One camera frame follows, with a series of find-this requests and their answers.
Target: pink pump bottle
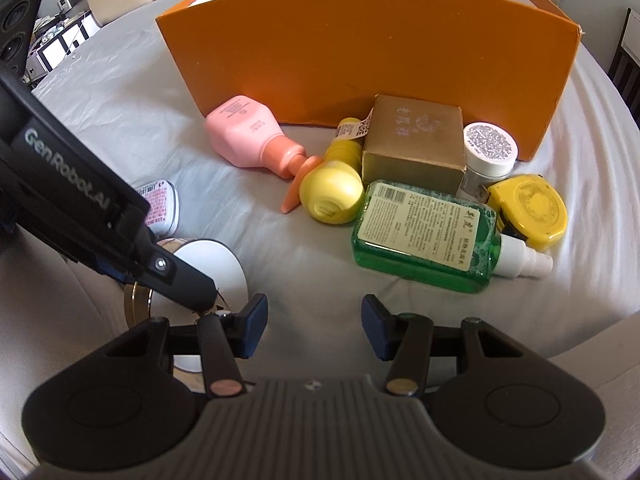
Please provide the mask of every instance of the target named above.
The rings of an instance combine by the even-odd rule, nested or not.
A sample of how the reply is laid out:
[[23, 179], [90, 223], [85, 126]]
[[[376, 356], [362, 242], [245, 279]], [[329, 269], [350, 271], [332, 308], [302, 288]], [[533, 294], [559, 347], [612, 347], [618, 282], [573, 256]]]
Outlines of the pink pump bottle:
[[282, 132], [265, 105], [243, 95], [213, 110], [206, 127], [213, 149], [234, 166], [267, 168], [281, 178], [295, 176], [280, 206], [283, 213], [300, 203], [300, 183], [322, 163], [319, 156], [306, 158], [305, 149]]

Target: green bottle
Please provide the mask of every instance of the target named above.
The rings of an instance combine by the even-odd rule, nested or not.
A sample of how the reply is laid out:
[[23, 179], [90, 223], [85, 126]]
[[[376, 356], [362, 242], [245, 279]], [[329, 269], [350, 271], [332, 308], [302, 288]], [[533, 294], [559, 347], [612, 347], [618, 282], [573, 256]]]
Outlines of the green bottle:
[[493, 209], [378, 180], [369, 186], [351, 245], [356, 262], [408, 280], [480, 292], [492, 274], [543, 278], [551, 256], [496, 230]]

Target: gray ribbed surface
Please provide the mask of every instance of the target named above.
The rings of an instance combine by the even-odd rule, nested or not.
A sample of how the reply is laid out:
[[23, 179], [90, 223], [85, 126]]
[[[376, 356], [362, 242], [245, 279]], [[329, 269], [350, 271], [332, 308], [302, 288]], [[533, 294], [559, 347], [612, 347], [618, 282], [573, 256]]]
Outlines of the gray ribbed surface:
[[[210, 402], [174, 450], [113, 480], [426, 480], [603, 478], [590, 465], [519, 473], [480, 463], [444, 440], [415, 399], [377, 391], [366, 378], [271, 380], [251, 394]], [[90, 479], [44, 466], [34, 480]]]

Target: orange cardboard box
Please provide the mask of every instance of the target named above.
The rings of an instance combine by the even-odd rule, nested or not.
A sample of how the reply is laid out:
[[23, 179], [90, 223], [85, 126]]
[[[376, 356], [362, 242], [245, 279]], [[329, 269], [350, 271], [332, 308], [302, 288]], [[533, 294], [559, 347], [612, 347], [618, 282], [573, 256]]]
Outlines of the orange cardboard box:
[[185, 0], [158, 26], [203, 115], [237, 94], [281, 123], [366, 117], [377, 94], [542, 142], [580, 27], [550, 0]]

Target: brown cardboard box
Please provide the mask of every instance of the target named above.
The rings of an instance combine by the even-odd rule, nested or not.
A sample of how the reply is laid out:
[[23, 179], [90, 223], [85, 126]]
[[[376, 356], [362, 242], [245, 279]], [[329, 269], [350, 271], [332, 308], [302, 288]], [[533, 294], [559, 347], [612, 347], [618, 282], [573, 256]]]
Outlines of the brown cardboard box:
[[455, 195], [465, 175], [462, 110], [379, 95], [362, 152], [362, 179]]
[[549, 0], [184, 0], [158, 25], [198, 108], [234, 95], [336, 127], [377, 94], [462, 108], [530, 160], [582, 31]]

